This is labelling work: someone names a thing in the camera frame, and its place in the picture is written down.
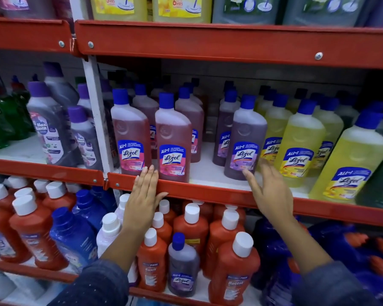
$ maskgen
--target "blue detergent bottle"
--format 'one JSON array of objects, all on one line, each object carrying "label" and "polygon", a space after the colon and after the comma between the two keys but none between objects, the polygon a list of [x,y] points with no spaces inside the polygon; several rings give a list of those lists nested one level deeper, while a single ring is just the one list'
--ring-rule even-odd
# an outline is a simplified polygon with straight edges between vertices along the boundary
[{"label": "blue detergent bottle", "polygon": [[79,190],[76,196],[77,204],[73,207],[72,212],[84,217],[94,232],[98,233],[102,227],[102,218],[108,213],[106,208],[89,190]]},{"label": "blue detergent bottle", "polygon": [[92,227],[66,207],[57,208],[51,216],[51,239],[56,242],[74,271],[81,273],[84,267],[97,260],[96,239]]},{"label": "blue detergent bottle", "polygon": [[101,201],[109,213],[112,213],[117,209],[117,204],[113,191],[110,190],[104,190],[102,186],[92,186],[91,194]]}]

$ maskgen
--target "person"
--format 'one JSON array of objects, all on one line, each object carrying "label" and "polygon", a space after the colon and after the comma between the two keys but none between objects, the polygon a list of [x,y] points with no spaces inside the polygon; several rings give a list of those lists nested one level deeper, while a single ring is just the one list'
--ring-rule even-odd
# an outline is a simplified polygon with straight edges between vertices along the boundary
[{"label": "person", "polygon": [[[379,302],[365,290],[341,262],[334,262],[293,217],[291,190],[282,175],[260,160],[263,186],[243,171],[259,210],[280,234],[302,275],[292,292],[296,306],[375,306]],[[158,172],[153,165],[136,177],[125,208],[122,231],[99,260],[83,269],[49,306],[117,306],[128,301],[128,271],[136,257],[156,207],[168,193],[156,194]]]}]

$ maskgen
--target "bottle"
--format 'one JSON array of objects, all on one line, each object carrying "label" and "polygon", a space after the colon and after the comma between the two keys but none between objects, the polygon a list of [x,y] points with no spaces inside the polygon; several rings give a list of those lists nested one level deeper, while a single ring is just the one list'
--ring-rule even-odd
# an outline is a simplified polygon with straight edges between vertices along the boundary
[{"label": "bottle", "polygon": [[153,216],[152,227],[156,229],[158,237],[160,237],[167,245],[170,244],[172,227],[163,219],[161,212],[156,212]]},{"label": "bottle", "polygon": [[286,109],[288,109],[292,114],[296,114],[301,101],[306,98],[307,93],[308,89],[298,88],[294,97],[288,100]]},{"label": "bottle", "polygon": [[13,201],[15,197],[10,194],[3,184],[0,184],[0,209],[14,214]]},{"label": "bottle", "polygon": [[66,207],[68,210],[72,210],[74,207],[77,198],[74,194],[66,191],[66,186],[61,181],[50,182],[47,186],[48,197],[42,201],[42,204],[50,209],[55,211],[57,208]]},{"label": "bottle", "polygon": [[88,121],[91,123],[92,127],[95,128],[95,122],[93,120],[93,113],[91,108],[91,101],[89,100],[89,91],[88,91],[88,86],[86,83],[78,84],[78,94],[80,95],[80,99],[78,100],[77,105],[80,105],[85,109],[85,113],[87,114]]},{"label": "bottle", "polygon": [[274,101],[276,96],[275,89],[269,89],[262,101],[258,101],[256,112],[261,116],[265,117],[267,110],[272,106],[272,102]]},{"label": "bottle", "polygon": [[180,232],[174,233],[168,252],[170,292],[183,298],[192,297],[197,288],[199,255],[192,246],[185,244],[184,234]]},{"label": "bottle", "polygon": [[46,154],[47,164],[76,166],[61,105],[51,97],[45,82],[29,82],[29,91],[31,98],[27,109]]},{"label": "bottle", "polygon": [[233,127],[234,112],[240,108],[237,104],[237,90],[225,92],[224,102],[220,104],[219,118],[217,119],[216,142],[214,144],[213,163],[225,166],[228,147],[230,144],[231,129]]},{"label": "bottle", "polygon": [[122,174],[140,175],[152,164],[149,121],[140,110],[129,106],[126,89],[114,89],[111,109]]},{"label": "bottle", "polygon": [[383,160],[382,113],[364,110],[345,130],[309,193],[314,200],[354,204],[354,197]]},{"label": "bottle", "polygon": [[166,288],[167,244],[154,228],[148,229],[138,250],[139,288],[163,292]]},{"label": "bottle", "polygon": [[210,237],[203,266],[204,277],[212,278],[219,247],[225,242],[233,241],[238,232],[244,231],[244,227],[239,223],[239,213],[232,209],[226,209],[221,220],[210,223]]},{"label": "bottle", "polygon": [[38,206],[31,195],[24,195],[13,201],[15,214],[10,218],[10,226],[16,230],[24,244],[36,258],[38,268],[59,271],[68,266],[56,244],[49,237],[53,224],[51,211]]},{"label": "bottle", "polygon": [[223,205],[223,204],[215,204],[214,212],[213,212],[213,221],[221,220],[224,216],[224,212],[226,210],[236,211],[239,214],[239,224],[244,226],[245,224],[245,209],[235,206],[235,205]]},{"label": "bottle", "polygon": [[77,204],[72,208],[73,214],[84,217],[97,233],[102,227],[102,217],[107,214],[107,210],[89,190],[79,190],[76,196]]},{"label": "bottle", "polygon": [[241,107],[233,117],[231,149],[227,154],[224,174],[235,180],[245,180],[242,172],[244,169],[254,173],[260,146],[263,145],[267,132],[265,118],[253,110],[254,102],[254,95],[243,95]]},{"label": "bottle", "polygon": [[353,95],[341,96],[339,98],[340,105],[337,107],[335,113],[342,118],[344,123],[344,130],[352,126],[353,120],[357,119],[359,112],[353,108],[357,101],[357,97]]},{"label": "bottle", "polygon": [[210,223],[213,220],[213,204],[206,203],[203,201],[197,201],[197,200],[184,200],[182,203],[182,211],[184,214],[184,211],[186,210],[186,206],[190,203],[197,204],[200,207],[200,216],[206,218],[207,222]]},{"label": "bottle", "polygon": [[177,0],[184,6],[173,5],[169,0],[153,0],[153,21],[209,24],[213,0]]},{"label": "bottle", "polygon": [[174,218],[177,217],[176,213],[170,208],[168,200],[161,200],[159,202],[159,211],[163,214],[163,220],[166,221],[169,226],[173,227]]},{"label": "bottle", "polygon": [[23,263],[31,258],[31,253],[9,225],[12,215],[12,212],[0,209],[0,259],[5,262]]},{"label": "bottle", "polygon": [[113,243],[122,228],[122,224],[116,214],[110,212],[102,218],[102,228],[96,236],[98,246],[98,257]]},{"label": "bottle", "polygon": [[96,130],[85,114],[82,106],[68,107],[68,115],[71,120],[71,130],[81,152],[81,157],[87,169],[101,170],[102,161],[99,150]]},{"label": "bottle", "polygon": [[66,131],[69,134],[71,150],[76,162],[81,164],[81,153],[78,149],[78,145],[75,140],[74,134],[72,133],[71,121],[69,120],[67,111],[68,107],[75,106],[78,104],[80,96],[78,95],[74,87],[72,87],[71,84],[67,82],[64,78],[59,63],[44,62],[43,65],[46,75],[44,82],[50,89],[51,97],[62,107]]},{"label": "bottle", "polygon": [[289,187],[300,187],[311,162],[321,146],[326,130],[312,117],[315,101],[303,99],[298,112],[288,119],[274,167],[282,174]]},{"label": "bottle", "polygon": [[44,200],[48,197],[47,185],[50,183],[49,180],[37,179],[34,181],[34,187],[36,188],[36,197],[37,200]]},{"label": "bottle", "polygon": [[190,120],[174,110],[173,93],[161,92],[156,112],[159,178],[189,182],[192,126]]},{"label": "bottle", "polygon": [[339,100],[336,98],[325,97],[325,100],[321,104],[321,109],[313,114],[326,129],[325,138],[322,141],[321,147],[317,151],[310,169],[308,176],[319,176],[329,158],[332,149],[343,131],[343,120],[337,114],[334,113],[335,109],[339,105]]},{"label": "bottle", "polygon": [[200,217],[199,213],[200,207],[197,204],[188,204],[184,210],[184,215],[174,219],[173,232],[183,233],[186,244],[192,246],[201,256],[206,246],[209,223],[206,218]]},{"label": "bottle", "polygon": [[356,203],[383,208],[383,162],[356,196]]},{"label": "bottle", "polygon": [[152,159],[158,158],[157,143],[156,143],[156,120],[155,113],[159,109],[159,104],[152,98],[146,95],[146,85],[135,85],[135,97],[132,101],[132,106],[144,113],[149,121],[150,129],[150,148],[152,151]]},{"label": "bottle", "polygon": [[91,0],[95,20],[147,21],[146,0]]},{"label": "bottle", "polygon": [[175,103],[176,111],[186,116],[193,128],[191,136],[191,159],[190,163],[197,163],[201,159],[201,149],[203,145],[203,124],[204,111],[199,104],[191,101],[191,94],[187,87],[180,87],[179,99]]},{"label": "bottle", "polygon": [[119,221],[122,223],[123,222],[123,215],[125,213],[125,206],[127,201],[129,200],[129,193],[125,193],[119,197],[119,206],[115,210],[115,214]]},{"label": "bottle", "polygon": [[84,267],[97,259],[95,234],[85,219],[66,207],[56,209],[51,216],[50,237],[74,271],[80,274]]},{"label": "bottle", "polygon": [[101,201],[109,213],[112,213],[116,210],[116,199],[113,195],[112,189],[104,190],[102,186],[92,186],[91,194]]},{"label": "bottle", "polygon": [[234,241],[219,247],[218,261],[209,284],[210,303],[237,306],[250,278],[260,267],[260,256],[246,232],[238,232]]},{"label": "bottle", "polygon": [[22,188],[27,188],[29,186],[29,182],[27,178],[21,176],[10,176],[7,178],[9,183],[9,193],[14,194],[17,190]]},{"label": "bottle", "polygon": [[261,85],[260,91],[258,92],[258,96],[255,99],[255,105],[254,110],[257,111],[258,104],[264,101],[264,96],[267,94],[267,92],[271,89],[270,86],[267,85]]},{"label": "bottle", "polygon": [[288,119],[292,116],[289,110],[285,109],[288,96],[277,93],[272,106],[267,110],[265,118],[267,121],[267,133],[263,148],[261,150],[261,158],[274,163],[281,145],[282,136],[288,124]]},{"label": "bottle", "polygon": [[194,84],[192,82],[185,82],[183,87],[187,87],[189,89],[190,100],[197,103],[200,107],[203,107],[203,102],[194,95]]}]

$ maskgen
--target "dark blue sleeve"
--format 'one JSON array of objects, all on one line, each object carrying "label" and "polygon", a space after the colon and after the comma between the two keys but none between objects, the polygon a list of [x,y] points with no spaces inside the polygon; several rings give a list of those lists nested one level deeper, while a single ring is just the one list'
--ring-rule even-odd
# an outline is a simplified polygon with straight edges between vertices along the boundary
[{"label": "dark blue sleeve", "polygon": [[127,274],[117,264],[100,259],[85,267],[48,306],[124,306],[128,295]]},{"label": "dark blue sleeve", "polygon": [[379,306],[342,262],[317,267],[292,291],[295,306]]}]

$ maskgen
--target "large yellow bottle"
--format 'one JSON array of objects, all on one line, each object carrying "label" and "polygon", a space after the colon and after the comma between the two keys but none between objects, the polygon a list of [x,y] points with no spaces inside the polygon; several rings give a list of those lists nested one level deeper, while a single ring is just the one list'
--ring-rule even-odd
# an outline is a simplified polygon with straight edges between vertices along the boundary
[{"label": "large yellow bottle", "polygon": [[325,127],[312,117],[316,102],[303,99],[298,112],[288,119],[274,167],[289,187],[300,187],[325,137]]},{"label": "large yellow bottle", "polygon": [[364,110],[351,128],[344,130],[309,197],[314,200],[355,204],[383,160],[383,136],[375,131],[382,113]]},{"label": "large yellow bottle", "polygon": [[261,150],[261,158],[265,158],[271,163],[274,163],[288,119],[292,116],[292,113],[285,109],[287,101],[287,95],[277,94],[271,108],[266,113],[268,128],[264,146]]},{"label": "large yellow bottle", "polygon": [[325,127],[326,135],[312,161],[308,177],[316,177],[321,173],[329,154],[343,131],[343,120],[334,112],[338,105],[338,99],[325,97],[321,103],[321,109],[313,114]]},{"label": "large yellow bottle", "polygon": [[301,100],[306,98],[307,93],[308,93],[308,89],[298,88],[295,92],[294,97],[288,100],[287,109],[292,114],[296,114],[296,112],[298,111],[299,104],[301,103]]},{"label": "large yellow bottle", "polygon": [[257,108],[255,111],[259,113],[261,116],[265,117],[267,110],[270,109],[272,106],[272,102],[274,101],[276,96],[276,90],[275,89],[269,89],[263,99],[259,99],[259,101],[256,103]]},{"label": "large yellow bottle", "polygon": [[213,0],[153,0],[153,21],[209,24]]},{"label": "large yellow bottle", "polygon": [[95,20],[147,21],[147,0],[91,0]]}]

